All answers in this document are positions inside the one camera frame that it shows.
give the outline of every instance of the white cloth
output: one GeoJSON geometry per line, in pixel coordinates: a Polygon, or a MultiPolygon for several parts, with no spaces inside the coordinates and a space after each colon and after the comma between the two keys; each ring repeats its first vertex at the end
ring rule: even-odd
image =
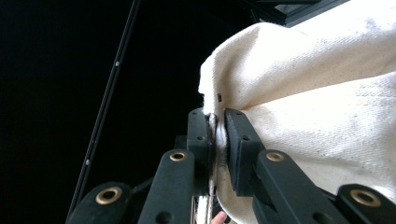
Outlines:
{"type": "Polygon", "coordinates": [[[237,223],[255,223],[224,162],[223,110],[247,114],[266,148],[291,155],[329,192],[348,183],[396,203],[396,1],[350,1],[293,28],[259,23],[201,67],[204,113],[219,117],[217,193],[237,223]]]}

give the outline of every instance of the black background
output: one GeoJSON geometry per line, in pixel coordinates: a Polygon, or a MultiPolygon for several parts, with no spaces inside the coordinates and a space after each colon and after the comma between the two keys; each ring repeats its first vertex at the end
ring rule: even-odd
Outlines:
{"type": "MultiPolygon", "coordinates": [[[[0,223],[65,221],[131,4],[0,1],[0,223]]],[[[142,1],[87,189],[155,174],[201,64],[248,25],[233,1],[142,1]]]]}

